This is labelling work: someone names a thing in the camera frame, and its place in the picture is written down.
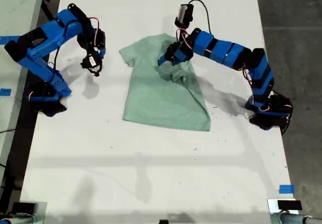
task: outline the black cable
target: black cable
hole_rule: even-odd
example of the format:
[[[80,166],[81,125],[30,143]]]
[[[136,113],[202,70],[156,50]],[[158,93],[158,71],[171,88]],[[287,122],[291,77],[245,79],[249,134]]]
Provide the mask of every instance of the black cable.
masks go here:
[[[6,165],[3,165],[3,164],[0,164],[0,166],[4,167],[5,169],[7,168]],[[13,172],[17,173],[17,174],[20,174],[21,176],[25,176],[24,174],[18,172],[18,171],[15,171],[15,170],[12,170]]]
[[[13,128],[13,129],[7,129],[7,130],[5,130],[5,131],[1,131],[0,133],[10,132],[10,131],[14,131],[14,130],[16,130],[16,129],[15,129],[15,128]]]
[[[193,1],[198,1],[198,2],[202,3],[203,7],[205,8],[206,13],[207,13],[207,20],[208,20],[209,33],[210,33],[210,34],[212,34],[212,33],[211,33],[211,30],[210,30],[209,14],[208,14],[208,9],[207,9],[206,5],[205,5],[205,4],[203,3],[203,1],[201,1],[201,0],[191,0],[188,4],[191,4]]]
[[[70,20],[66,25],[65,25],[65,28],[64,28],[64,32],[62,34],[62,37],[65,38],[66,37],[66,34],[67,34],[67,29],[68,29],[68,26],[72,23],[76,23],[76,22],[79,22],[78,20]],[[57,51],[56,51],[56,55],[55,55],[55,59],[54,59],[54,67],[53,67],[53,74],[52,74],[52,77],[49,81],[49,83],[52,82],[52,80],[54,79],[55,75],[56,75],[56,60],[57,60],[57,56],[58,56],[58,53],[59,53],[59,50],[60,50],[60,46],[57,48]]]

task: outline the t-shirt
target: t-shirt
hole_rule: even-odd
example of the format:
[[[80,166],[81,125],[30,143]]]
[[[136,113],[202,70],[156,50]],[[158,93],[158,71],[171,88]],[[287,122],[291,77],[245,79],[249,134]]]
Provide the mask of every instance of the t-shirt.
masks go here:
[[[123,120],[209,131],[210,117],[191,63],[157,64],[175,40],[167,34],[148,36],[120,50],[133,67]]]

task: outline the blue tape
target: blue tape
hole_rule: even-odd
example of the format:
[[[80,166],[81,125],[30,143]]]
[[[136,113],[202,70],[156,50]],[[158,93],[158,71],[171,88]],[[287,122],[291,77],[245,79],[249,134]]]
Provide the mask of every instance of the blue tape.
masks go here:
[[[294,185],[280,185],[280,194],[294,194]]]
[[[7,88],[0,89],[0,96],[1,97],[9,97],[10,94],[11,94],[11,89],[7,89]]]
[[[240,52],[242,52],[243,49],[244,49],[243,46],[239,44],[235,44],[231,49],[231,51],[228,53],[223,64],[226,65],[227,67],[232,67],[237,57],[239,56]]]
[[[196,38],[195,44],[193,46],[193,52],[203,56],[207,46],[209,45],[212,39],[212,34],[209,34],[205,31],[201,31]]]
[[[215,47],[212,49],[210,54],[210,59],[222,63],[223,59],[226,57],[232,43],[229,41],[218,40]]]

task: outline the cable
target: cable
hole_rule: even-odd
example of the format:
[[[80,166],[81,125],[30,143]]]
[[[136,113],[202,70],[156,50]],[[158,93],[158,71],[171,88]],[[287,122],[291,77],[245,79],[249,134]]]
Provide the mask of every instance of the cable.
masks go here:
[[[251,79],[249,79],[248,74],[247,74],[247,72],[246,72],[246,68],[245,68],[245,66],[243,67],[243,76],[244,76],[244,78],[248,81],[248,83],[250,84],[250,86],[252,86],[252,80],[251,80]]]
[[[189,49],[192,49],[192,47],[187,43],[186,37],[182,34],[182,38],[185,41],[186,45],[189,47]]]
[[[208,14],[208,9],[207,9],[206,5],[205,5],[205,4],[203,3],[203,1],[201,1],[201,0],[191,0],[188,4],[191,4],[193,1],[198,1],[198,2],[202,3],[202,5],[204,6],[204,8],[205,8],[205,10],[206,10],[206,13],[207,13],[207,20],[208,20],[209,33],[210,33],[210,34],[212,34],[212,33],[211,33],[211,30],[210,30],[209,14]]]
[[[5,169],[7,168],[6,165],[3,165],[3,164],[0,164],[0,166],[4,167]],[[12,170],[13,172],[17,173],[17,174],[20,174],[21,176],[25,176],[24,174],[18,172],[18,171],[15,171],[15,170]]]
[[[52,65],[53,65],[53,67],[54,67],[54,63],[53,63],[53,62],[51,62],[51,61],[50,61],[50,62],[48,62],[47,64],[52,64]]]
[[[100,28],[100,21],[98,18],[95,18],[95,17],[89,17],[89,19],[96,19],[97,20],[97,29],[96,29],[96,32],[95,32],[95,37],[94,37],[94,46],[96,46],[96,36],[97,36],[97,31],[99,30]]]
[[[7,130],[4,130],[4,131],[1,131],[0,133],[4,133],[4,132],[10,132],[10,131],[15,131],[16,129],[13,128],[13,129],[7,129]]]
[[[78,20],[75,20],[75,19],[74,19],[74,20],[70,20],[70,21],[65,25],[64,32],[63,32],[63,34],[62,34],[63,39],[66,37],[67,29],[68,29],[69,25],[70,25],[70,24],[72,24],[72,23],[76,23],[76,22],[80,23]],[[51,83],[51,82],[52,82],[52,80],[54,79],[54,77],[55,77],[55,75],[56,75],[56,60],[57,60],[57,56],[58,56],[59,50],[60,50],[60,46],[57,48],[57,51],[56,51],[56,55],[55,55],[55,59],[54,59],[53,74],[52,74],[52,77],[51,77],[51,79],[50,79],[49,83]]]
[[[31,96],[31,94],[33,94],[34,92],[31,92],[31,93],[29,93],[29,95],[28,95],[28,101],[30,101],[30,96]]]

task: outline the white tabletop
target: white tabletop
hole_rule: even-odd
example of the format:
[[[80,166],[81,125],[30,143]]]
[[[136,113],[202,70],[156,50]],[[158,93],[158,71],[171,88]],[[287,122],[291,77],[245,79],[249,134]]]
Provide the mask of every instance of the white tabletop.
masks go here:
[[[264,47],[257,0],[203,0],[215,37]],[[79,63],[76,39],[57,68],[73,93],[68,110],[39,115],[21,200],[47,203],[48,223],[270,223],[267,199],[289,184],[280,131],[244,117],[251,89],[240,72],[209,59],[192,62],[211,116],[196,132],[122,121],[132,69],[118,50],[149,35],[175,35],[179,5],[189,0],[61,0],[98,17],[106,33],[101,76]],[[207,30],[195,3],[195,27]]]
[[[23,35],[37,24],[42,0],[0,0],[0,37]],[[0,89],[11,89],[10,96],[0,96],[0,131],[16,127],[27,70],[15,63],[0,45]],[[14,131],[0,134],[0,163],[5,165]],[[0,167],[0,181],[4,168]]]

